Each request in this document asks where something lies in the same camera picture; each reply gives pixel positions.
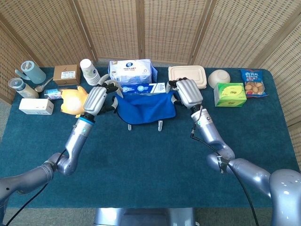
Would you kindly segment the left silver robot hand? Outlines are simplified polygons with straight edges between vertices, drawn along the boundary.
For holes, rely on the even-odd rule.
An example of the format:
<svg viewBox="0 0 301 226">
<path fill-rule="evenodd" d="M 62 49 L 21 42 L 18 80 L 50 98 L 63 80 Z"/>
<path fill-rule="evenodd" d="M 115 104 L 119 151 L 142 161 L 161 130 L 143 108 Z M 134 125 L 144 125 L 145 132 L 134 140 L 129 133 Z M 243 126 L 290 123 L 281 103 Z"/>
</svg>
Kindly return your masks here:
<svg viewBox="0 0 301 226">
<path fill-rule="evenodd" d="M 117 110 L 118 100 L 116 97 L 112 99 L 113 102 L 110 106 L 104 105 L 109 93 L 116 92 L 119 97 L 123 98 L 123 88 L 116 80 L 109 79 L 109 77 L 109 74 L 102 76 L 97 85 L 91 89 L 83 105 L 82 116 L 92 118 L 108 111 Z"/>
</svg>

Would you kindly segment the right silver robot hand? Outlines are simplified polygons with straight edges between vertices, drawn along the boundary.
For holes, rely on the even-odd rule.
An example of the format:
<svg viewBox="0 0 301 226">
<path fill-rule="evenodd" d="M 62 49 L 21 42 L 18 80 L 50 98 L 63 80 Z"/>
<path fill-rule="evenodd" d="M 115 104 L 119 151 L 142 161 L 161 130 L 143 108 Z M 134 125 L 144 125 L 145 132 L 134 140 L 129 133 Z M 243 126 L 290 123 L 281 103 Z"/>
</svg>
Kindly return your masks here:
<svg viewBox="0 0 301 226">
<path fill-rule="evenodd" d="M 184 77 L 178 80 L 168 81 L 166 84 L 166 93 L 170 90 L 178 92 L 181 103 L 186 108 L 193 111 L 201 109 L 203 97 L 194 80 Z"/>
</svg>

